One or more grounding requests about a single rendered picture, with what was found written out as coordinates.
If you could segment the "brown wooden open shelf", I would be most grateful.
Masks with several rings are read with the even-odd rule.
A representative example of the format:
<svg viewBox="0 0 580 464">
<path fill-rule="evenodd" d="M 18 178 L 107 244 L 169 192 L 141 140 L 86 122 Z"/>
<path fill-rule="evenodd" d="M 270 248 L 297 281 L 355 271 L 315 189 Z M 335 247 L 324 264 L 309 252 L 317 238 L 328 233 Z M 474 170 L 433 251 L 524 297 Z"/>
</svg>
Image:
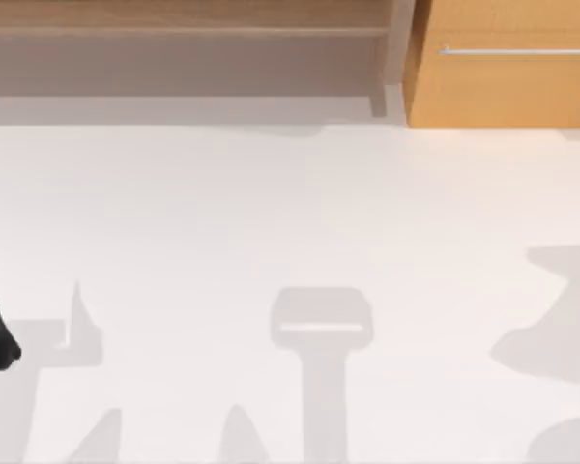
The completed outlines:
<svg viewBox="0 0 580 464">
<path fill-rule="evenodd" d="M 366 99 L 417 0 L 0 0 L 0 98 Z"/>
</svg>

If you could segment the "light wooden cupboard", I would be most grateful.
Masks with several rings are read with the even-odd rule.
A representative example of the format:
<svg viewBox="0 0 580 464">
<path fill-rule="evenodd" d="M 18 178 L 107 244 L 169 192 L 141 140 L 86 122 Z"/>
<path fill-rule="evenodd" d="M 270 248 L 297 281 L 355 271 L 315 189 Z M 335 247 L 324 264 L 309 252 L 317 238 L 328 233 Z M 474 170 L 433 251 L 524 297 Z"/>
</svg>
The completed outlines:
<svg viewBox="0 0 580 464">
<path fill-rule="evenodd" d="M 580 56 L 448 56 L 580 48 L 580 0 L 416 0 L 403 74 L 411 128 L 580 129 Z"/>
</svg>

